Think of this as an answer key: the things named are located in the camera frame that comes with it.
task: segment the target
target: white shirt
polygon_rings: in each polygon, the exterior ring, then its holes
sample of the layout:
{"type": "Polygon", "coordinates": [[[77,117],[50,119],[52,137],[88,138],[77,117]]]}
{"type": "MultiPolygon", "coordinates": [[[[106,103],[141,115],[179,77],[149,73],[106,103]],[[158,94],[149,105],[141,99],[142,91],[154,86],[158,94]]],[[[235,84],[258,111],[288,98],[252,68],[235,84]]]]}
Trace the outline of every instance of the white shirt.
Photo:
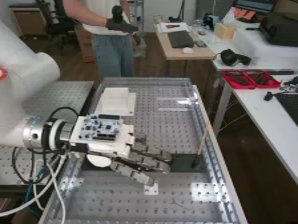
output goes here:
{"type": "MultiPolygon", "coordinates": [[[[86,8],[93,13],[106,17],[107,19],[113,18],[111,9],[114,5],[119,5],[119,0],[85,0],[86,8]]],[[[125,12],[123,12],[123,20],[129,23],[125,12]]],[[[90,26],[90,25],[82,24],[82,27],[90,33],[98,34],[98,35],[118,35],[118,36],[127,35],[127,33],[123,33],[121,31],[107,30],[107,28],[101,26],[90,26]]]]}

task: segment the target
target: paper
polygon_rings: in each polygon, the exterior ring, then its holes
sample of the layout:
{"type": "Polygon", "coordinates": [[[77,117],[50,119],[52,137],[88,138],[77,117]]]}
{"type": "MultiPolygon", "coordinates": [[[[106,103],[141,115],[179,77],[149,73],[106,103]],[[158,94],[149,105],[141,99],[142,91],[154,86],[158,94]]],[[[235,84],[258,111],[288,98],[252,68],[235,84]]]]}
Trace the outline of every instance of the paper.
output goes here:
{"type": "Polygon", "coordinates": [[[186,23],[161,23],[159,24],[161,33],[171,33],[177,31],[187,31],[190,32],[189,26],[186,23]]]}

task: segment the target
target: black glove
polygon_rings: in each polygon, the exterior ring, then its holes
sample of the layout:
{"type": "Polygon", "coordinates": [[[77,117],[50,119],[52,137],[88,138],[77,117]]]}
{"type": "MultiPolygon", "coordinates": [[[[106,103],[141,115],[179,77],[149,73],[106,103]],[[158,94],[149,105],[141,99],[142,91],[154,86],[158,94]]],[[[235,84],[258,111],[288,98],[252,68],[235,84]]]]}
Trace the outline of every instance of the black glove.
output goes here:
{"type": "Polygon", "coordinates": [[[123,20],[121,23],[114,23],[113,19],[107,19],[106,28],[109,30],[122,31],[125,33],[133,33],[138,31],[138,27],[127,24],[123,20]]]}

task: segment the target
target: white wall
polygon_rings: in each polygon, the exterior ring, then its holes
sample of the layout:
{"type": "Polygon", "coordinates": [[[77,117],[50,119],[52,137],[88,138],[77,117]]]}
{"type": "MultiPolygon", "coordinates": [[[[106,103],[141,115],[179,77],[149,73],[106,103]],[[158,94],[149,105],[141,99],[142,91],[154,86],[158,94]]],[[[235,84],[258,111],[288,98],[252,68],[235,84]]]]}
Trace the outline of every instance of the white wall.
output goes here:
{"type": "MultiPolygon", "coordinates": [[[[143,0],[145,1],[145,32],[154,32],[153,16],[162,15],[165,19],[177,17],[182,0],[143,0]]],[[[195,17],[195,0],[186,0],[185,21],[191,22],[195,17]]]]}

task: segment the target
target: black box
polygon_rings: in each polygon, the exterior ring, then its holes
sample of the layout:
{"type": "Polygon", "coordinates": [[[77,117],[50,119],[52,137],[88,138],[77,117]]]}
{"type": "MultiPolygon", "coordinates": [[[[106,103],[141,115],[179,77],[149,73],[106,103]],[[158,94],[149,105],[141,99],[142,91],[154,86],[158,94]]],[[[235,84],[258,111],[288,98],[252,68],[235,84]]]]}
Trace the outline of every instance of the black box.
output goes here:
{"type": "Polygon", "coordinates": [[[298,14],[268,13],[259,30],[271,44],[298,47],[298,14]]]}

